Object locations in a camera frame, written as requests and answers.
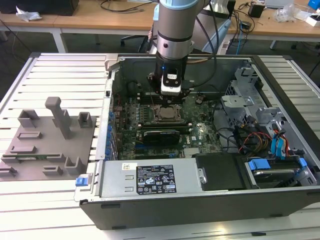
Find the wooden desk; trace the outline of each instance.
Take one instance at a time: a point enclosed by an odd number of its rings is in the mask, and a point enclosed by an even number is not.
[[[80,0],[73,16],[43,14],[42,19],[30,22],[20,20],[15,14],[0,14],[0,18],[12,31],[51,33],[59,53],[68,52],[63,33],[95,34],[96,37],[98,34],[148,35],[153,24],[156,4],[150,3],[140,7],[139,9],[144,10],[141,12],[121,14],[102,9],[101,2],[101,0]],[[110,8],[123,10],[140,4],[120,0],[112,2]],[[0,31],[7,30],[0,23]]]
[[[248,0],[237,0],[235,9]],[[63,33],[76,34],[118,34],[118,35],[147,35],[152,23],[155,4],[147,4],[140,9],[142,12],[120,14],[104,10],[100,7],[101,0],[80,0],[78,8],[73,16],[43,15],[43,19],[25,22],[14,14],[0,14],[0,18],[13,31],[18,32],[45,32],[51,33],[60,53],[68,51]],[[299,5],[307,6],[308,0],[295,0]],[[119,0],[112,2],[110,8],[115,10],[127,9],[138,6],[140,3]],[[275,10],[266,9],[260,18],[254,18],[255,29],[247,38],[253,40],[273,41],[297,41],[297,42],[320,42],[320,27],[312,27],[301,20],[295,22],[276,22],[273,17]],[[240,13],[243,21],[251,22],[249,18]],[[233,38],[236,31],[235,19],[224,39],[225,46]],[[6,31],[5,26],[0,24],[0,31]]]
[[[42,14],[42,19],[35,21],[23,21],[18,18],[15,14],[2,14],[0,13],[0,19],[8,26],[24,26],[24,27],[49,27],[53,28],[54,22],[58,15]]]
[[[237,0],[235,9],[237,10],[240,4],[246,2],[248,1]],[[294,2],[301,6],[308,6],[308,0],[295,0]],[[295,5],[295,7],[307,11],[306,8],[299,5]],[[249,7],[244,7],[241,11],[248,14],[248,10]],[[275,9],[265,9],[260,18],[253,18],[255,28],[248,34],[247,38],[252,40],[272,40],[271,49],[275,47],[276,41],[320,42],[320,27],[313,27],[299,19],[296,19],[295,22],[277,22],[274,18],[275,11]],[[310,8],[309,12],[313,13],[315,11]],[[239,16],[242,21],[252,23],[252,20],[243,13],[239,13]],[[231,21],[231,26],[222,45],[226,45],[236,32],[237,25],[235,18],[232,17]]]
[[[239,5],[246,3],[247,0],[237,0],[235,9],[237,10]],[[296,4],[301,6],[308,6],[308,0],[295,0]],[[300,8],[303,11],[307,11],[307,8],[295,5],[296,8]],[[249,7],[243,8],[241,11],[248,14]],[[274,9],[265,9],[262,12],[260,18],[254,18],[255,28],[251,34],[255,35],[274,35],[274,36],[289,36],[289,37],[319,37],[320,36],[320,27],[313,27],[306,23],[305,21],[296,19],[295,22],[277,22],[274,18],[275,14]],[[243,21],[252,22],[250,18],[245,16],[243,13],[240,14],[240,19]],[[235,33],[236,31],[236,21],[235,18],[232,18],[232,25],[228,33]]]
[[[102,1],[81,0],[73,16],[58,16],[53,25],[56,28],[108,29],[108,30],[141,30],[149,31],[153,24],[156,4],[141,6],[142,12],[115,13],[100,7]],[[112,1],[114,10],[128,9],[141,3]]]

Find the power supply label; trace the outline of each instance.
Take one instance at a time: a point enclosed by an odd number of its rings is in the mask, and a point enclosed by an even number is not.
[[[176,193],[174,166],[137,166],[136,192],[139,195]]]

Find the rectangular slot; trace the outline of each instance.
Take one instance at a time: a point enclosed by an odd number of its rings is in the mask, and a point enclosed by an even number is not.
[[[56,170],[57,168],[54,166],[44,166],[44,170]]]
[[[19,140],[29,140],[29,139],[40,139],[41,132],[39,131],[30,131],[30,132],[21,132],[18,134],[17,138]]]
[[[63,174],[63,170],[58,165],[43,166],[42,172],[46,176],[61,176]]]
[[[308,177],[307,180],[308,180],[310,185],[314,183],[314,181],[312,181],[311,177]]]
[[[10,153],[12,154],[33,154],[36,151],[35,146],[12,146]]]

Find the blue tab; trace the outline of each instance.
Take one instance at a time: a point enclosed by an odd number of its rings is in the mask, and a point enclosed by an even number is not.
[[[304,158],[300,158],[300,159],[299,159],[299,163],[300,163],[300,165],[301,165],[302,168],[308,166],[308,165],[307,165],[307,162],[306,162],[306,160],[305,160]]]
[[[276,153],[276,143],[277,143],[277,135],[273,135],[272,142],[271,142],[271,153]]]
[[[77,177],[75,179],[76,187],[85,187],[88,186],[88,178],[87,177]]]
[[[282,138],[279,138],[278,145],[276,146],[276,152],[275,155],[277,157],[280,157],[281,159],[285,159],[284,156],[282,156],[282,146],[284,145],[284,140]]]
[[[256,158],[249,162],[251,170],[270,169],[271,166],[266,158]]]

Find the red wire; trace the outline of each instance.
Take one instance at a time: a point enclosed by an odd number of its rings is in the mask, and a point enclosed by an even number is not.
[[[278,134],[279,133],[279,131],[278,130],[273,130],[276,134]],[[287,138],[283,135],[282,136],[283,138],[284,138],[284,140],[285,140],[285,146],[284,146],[284,150],[285,150],[285,155],[286,156],[289,156],[289,142],[288,142],[288,140],[287,140]]]

